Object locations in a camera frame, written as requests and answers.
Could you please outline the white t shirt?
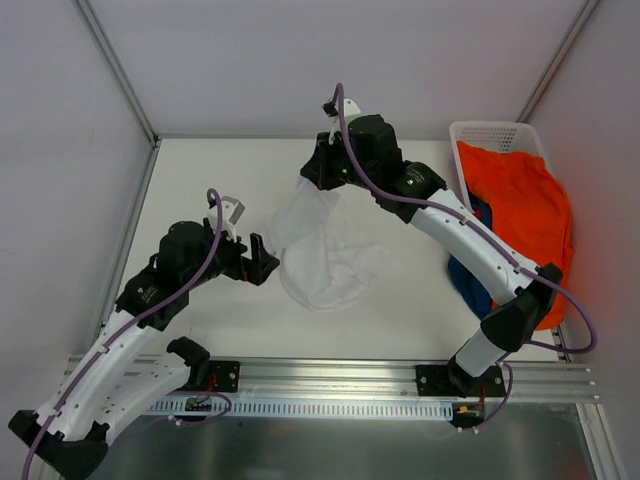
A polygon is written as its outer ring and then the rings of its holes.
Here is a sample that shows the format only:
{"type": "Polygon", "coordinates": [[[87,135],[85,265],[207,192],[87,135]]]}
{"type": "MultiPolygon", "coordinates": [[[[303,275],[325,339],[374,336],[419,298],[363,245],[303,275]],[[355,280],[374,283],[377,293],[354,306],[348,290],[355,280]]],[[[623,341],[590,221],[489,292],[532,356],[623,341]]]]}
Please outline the white t shirt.
{"type": "Polygon", "coordinates": [[[266,225],[265,244],[280,261],[284,290],[315,313],[346,310],[362,300],[391,258],[384,245],[350,244],[329,233],[339,199],[300,177],[266,225]]]}

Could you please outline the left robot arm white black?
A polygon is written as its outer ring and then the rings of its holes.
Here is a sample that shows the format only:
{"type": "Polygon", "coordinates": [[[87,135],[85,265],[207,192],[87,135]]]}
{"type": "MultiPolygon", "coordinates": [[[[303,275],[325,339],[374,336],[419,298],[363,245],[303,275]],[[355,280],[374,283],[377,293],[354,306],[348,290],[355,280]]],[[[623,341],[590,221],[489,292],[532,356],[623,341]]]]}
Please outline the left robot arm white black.
{"type": "Polygon", "coordinates": [[[11,418],[10,430],[29,448],[22,478],[40,459],[65,479],[86,479],[152,403],[177,390],[213,393],[218,376],[210,354],[185,336],[170,341],[141,379],[119,382],[140,351],[188,306],[193,289],[220,276],[260,286],[278,265],[257,233],[244,245],[228,227],[207,220],[172,225],[58,391],[39,408],[11,418]]]}

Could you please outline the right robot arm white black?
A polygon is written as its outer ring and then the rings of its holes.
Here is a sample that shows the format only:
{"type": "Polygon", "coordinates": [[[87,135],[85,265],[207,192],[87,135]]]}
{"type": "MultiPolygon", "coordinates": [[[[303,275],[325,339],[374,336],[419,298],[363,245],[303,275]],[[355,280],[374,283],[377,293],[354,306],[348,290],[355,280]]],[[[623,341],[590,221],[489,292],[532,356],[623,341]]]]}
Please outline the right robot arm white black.
{"type": "Polygon", "coordinates": [[[404,159],[394,128],[380,115],[359,115],[344,131],[317,135],[300,170],[320,190],[354,185],[404,223],[427,234],[489,293],[494,308],[446,366],[449,387],[465,397],[483,374],[528,342],[552,309],[562,272],[539,266],[486,227],[429,166],[404,159]]]}

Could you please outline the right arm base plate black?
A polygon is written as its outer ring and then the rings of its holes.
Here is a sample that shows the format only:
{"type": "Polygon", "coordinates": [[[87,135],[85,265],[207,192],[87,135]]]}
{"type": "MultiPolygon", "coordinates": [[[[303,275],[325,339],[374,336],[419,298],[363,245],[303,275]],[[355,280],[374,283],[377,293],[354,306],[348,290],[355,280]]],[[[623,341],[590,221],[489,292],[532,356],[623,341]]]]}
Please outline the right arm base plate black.
{"type": "Polygon", "coordinates": [[[415,366],[415,382],[419,396],[502,398],[505,381],[499,366],[490,366],[482,375],[473,377],[454,364],[415,366]]]}

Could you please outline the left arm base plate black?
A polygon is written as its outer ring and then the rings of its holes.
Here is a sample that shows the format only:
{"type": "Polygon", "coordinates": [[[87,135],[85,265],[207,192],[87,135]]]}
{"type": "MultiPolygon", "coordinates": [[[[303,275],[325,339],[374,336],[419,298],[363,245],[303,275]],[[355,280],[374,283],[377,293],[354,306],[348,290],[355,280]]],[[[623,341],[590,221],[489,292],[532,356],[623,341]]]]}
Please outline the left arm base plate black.
{"type": "Polygon", "coordinates": [[[241,363],[231,360],[209,360],[198,380],[197,390],[202,392],[236,393],[240,381],[241,363]]]}

